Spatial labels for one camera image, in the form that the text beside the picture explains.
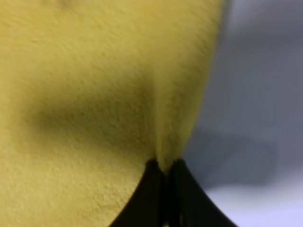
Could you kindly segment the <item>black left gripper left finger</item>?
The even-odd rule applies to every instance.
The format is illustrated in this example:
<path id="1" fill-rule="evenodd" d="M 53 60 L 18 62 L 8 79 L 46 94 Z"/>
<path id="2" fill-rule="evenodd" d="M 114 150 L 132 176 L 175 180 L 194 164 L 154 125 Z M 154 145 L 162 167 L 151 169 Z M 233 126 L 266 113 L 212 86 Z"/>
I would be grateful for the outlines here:
<path id="1" fill-rule="evenodd" d="M 111 227 L 162 227 L 166 213 L 165 176 L 155 159 L 146 163 L 144 173 L 130 200 Z"/>

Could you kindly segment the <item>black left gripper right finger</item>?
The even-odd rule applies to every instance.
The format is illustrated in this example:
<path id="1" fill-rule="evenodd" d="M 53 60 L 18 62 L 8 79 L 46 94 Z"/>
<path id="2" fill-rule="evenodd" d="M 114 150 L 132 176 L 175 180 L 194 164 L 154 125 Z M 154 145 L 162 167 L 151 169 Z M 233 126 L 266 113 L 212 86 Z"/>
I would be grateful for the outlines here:
<path id="1" fill-rule="evenodd" d="M 176 160 L 168 176 L 170 227 L 235 227 L 194 179 L 183 159 Z"/>

